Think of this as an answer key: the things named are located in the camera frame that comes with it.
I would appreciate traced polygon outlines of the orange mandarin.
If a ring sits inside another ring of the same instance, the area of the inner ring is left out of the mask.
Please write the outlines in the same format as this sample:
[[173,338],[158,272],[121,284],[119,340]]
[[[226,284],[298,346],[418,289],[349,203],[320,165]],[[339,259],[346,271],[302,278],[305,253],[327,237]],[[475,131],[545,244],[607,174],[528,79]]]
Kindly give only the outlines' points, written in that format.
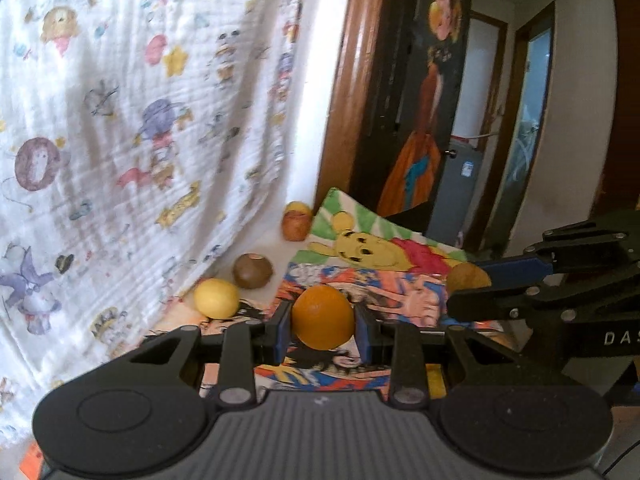
[[292,330],[311,349],[333,350],[355,333],[354,309],[339,290],[329,285],[311,286],[293,304]]

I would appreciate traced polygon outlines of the small tan round fruit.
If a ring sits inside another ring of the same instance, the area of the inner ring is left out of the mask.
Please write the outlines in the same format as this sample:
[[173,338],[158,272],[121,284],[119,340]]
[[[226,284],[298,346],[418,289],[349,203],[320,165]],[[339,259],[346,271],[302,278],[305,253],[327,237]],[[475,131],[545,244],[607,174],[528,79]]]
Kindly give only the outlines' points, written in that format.
[[462,262],[452,268],[446,277],[449,295],[459,290],[486,288],[491,285],[488,273],[474,263]]

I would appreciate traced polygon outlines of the Luffy anime drawing mat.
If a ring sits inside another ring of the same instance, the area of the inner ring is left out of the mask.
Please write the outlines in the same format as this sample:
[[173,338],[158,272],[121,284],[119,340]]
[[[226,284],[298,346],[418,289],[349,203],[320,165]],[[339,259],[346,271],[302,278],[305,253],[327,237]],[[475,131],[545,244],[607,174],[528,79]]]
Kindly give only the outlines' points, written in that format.
[[[461,289],[488,287],[489,275],[469,262],[459,262],[449,274],[431,276],[392,271],[345,271],[322,276],[321,283],[343,294],[376,325],[398,322],[427,333],[456,322],[447,314],[446,300]],[[269,389],[305,391],[388,390],[390,372],[365,358],[355,338],[338,347],[318,350],[296,341],[278,366],[256,370],[258,384]]]

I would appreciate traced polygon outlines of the yellow lemon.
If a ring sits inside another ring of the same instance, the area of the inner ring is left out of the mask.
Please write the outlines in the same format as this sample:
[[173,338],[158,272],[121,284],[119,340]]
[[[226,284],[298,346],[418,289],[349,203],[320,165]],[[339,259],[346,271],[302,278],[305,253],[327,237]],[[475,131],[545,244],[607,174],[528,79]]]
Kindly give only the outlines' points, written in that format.
[[194,288],[195,309],[202,315],[215,320],[232,318],[240,307],[239,289],[220,278],[208,278]]

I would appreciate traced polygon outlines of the brown kiwi fruit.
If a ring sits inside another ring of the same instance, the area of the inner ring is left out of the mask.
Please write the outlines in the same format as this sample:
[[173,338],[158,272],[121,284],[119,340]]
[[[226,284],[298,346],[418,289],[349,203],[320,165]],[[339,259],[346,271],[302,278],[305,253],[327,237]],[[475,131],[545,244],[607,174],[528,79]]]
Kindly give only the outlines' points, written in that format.
[[263,288],[270,281],[272,274],[273,266],[263,255],[248,252],[240,255],[233,263],[233,279],[241,288]]

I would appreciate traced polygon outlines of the grey appliance with sticker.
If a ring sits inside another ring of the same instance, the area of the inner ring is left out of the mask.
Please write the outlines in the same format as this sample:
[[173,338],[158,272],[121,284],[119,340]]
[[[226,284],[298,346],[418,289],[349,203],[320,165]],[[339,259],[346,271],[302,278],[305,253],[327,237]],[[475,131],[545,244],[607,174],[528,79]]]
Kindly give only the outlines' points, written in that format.
[[451,139],[426,236],[454,246],[474,194],[483,153],[469,143]]

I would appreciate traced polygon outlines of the reddish passion fruit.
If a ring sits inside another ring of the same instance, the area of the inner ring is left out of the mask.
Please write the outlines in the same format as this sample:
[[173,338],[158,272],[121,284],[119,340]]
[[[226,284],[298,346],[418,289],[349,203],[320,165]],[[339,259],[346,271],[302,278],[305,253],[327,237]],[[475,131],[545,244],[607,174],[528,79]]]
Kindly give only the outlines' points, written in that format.
[[303,242],[310,232],[311,223],[312,215],[309,212],[290,210],[281,221],[282,236],[288,242]]

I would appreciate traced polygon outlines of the Winnie the Pooh drawing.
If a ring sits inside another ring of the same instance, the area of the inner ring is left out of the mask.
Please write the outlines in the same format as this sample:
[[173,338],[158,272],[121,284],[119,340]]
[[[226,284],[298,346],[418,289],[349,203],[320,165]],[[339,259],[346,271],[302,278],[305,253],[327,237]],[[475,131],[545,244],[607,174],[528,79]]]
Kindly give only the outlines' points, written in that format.
[[445,276],[466,253],[398,226],[338,188],[326,194],[295,263]]

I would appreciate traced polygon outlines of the small yellow fruit behind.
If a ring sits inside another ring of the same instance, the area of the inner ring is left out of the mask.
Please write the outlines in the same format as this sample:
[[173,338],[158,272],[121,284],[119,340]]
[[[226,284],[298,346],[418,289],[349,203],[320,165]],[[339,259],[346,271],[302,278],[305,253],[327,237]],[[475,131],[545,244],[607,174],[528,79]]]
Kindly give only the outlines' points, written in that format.
[[285,214],[289,214],[290,212],[296,212],[296,214],[306,214],[306,216],[311,216],[312,211],[311,208],[298,200],[294,200],[294,202],[288,203],[285,207]]

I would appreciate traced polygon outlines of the painting of orange-dressed figure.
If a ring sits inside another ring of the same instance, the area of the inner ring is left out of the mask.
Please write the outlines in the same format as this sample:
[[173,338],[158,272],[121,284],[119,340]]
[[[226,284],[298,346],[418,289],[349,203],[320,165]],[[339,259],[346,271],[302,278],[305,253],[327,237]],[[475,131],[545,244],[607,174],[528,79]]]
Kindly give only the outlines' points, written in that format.
[[361,137],[352,196],[390,218],[431,205],[459,102],[472,0],[398,3],[375,115]]

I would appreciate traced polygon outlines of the white cartoon print cloth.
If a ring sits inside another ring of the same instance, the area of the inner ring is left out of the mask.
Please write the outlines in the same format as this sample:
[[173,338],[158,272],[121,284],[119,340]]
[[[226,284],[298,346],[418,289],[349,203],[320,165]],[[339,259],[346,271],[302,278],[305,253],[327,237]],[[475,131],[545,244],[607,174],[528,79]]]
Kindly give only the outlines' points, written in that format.
[[4,448],[262,206],[302,3],[1,0]]

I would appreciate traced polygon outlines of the wooden door frame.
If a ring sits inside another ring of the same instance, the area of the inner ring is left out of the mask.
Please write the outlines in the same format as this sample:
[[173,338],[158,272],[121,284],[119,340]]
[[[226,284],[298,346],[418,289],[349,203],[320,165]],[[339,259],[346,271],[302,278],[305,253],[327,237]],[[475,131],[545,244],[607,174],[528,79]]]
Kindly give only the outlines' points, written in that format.
[[368,111],[386,0],[348,0],[334,75],[314,204],[346,191]]

